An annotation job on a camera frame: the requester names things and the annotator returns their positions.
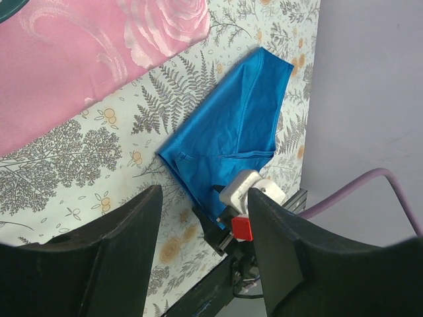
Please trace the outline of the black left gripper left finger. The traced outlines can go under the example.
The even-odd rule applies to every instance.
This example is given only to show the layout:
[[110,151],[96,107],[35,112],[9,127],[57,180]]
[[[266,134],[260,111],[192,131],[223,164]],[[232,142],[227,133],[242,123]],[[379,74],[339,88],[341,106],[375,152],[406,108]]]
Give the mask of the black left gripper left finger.
[[45,244],[1,246],[2,316],[141,316],[161,186]]

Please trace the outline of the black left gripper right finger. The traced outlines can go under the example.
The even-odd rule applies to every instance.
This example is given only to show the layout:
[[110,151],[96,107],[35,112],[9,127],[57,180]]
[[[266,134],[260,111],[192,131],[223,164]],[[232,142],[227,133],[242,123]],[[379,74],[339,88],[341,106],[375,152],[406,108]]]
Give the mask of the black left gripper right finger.
[[267,315],[422,315],[420,237],[381,248],[322,229],[258,189],[248,205]]

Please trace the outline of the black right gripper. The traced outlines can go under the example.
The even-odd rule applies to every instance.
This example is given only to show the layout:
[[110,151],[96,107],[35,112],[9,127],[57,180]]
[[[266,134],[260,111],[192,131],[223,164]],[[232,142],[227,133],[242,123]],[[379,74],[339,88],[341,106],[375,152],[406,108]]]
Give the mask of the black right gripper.
[[198,206],[193,207],[193,212],[202,226],[204,240],[217,254],[232,257],[241,264],[257,264],[253,243],[238,242],[233,236],[231,221],[238,215],[234,208],[226,206],[214,221]]

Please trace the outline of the blue cloth napkin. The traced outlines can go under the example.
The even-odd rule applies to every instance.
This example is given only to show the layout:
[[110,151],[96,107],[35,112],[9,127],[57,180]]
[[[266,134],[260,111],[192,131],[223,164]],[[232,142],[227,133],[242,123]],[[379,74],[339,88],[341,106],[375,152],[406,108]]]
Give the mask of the blue cloth napkin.
[[214,185],[260,171],[276,151],[276,128],[293,65],[264,48],[242,58],[166,140],[157,155],[200,212],[225,206]]

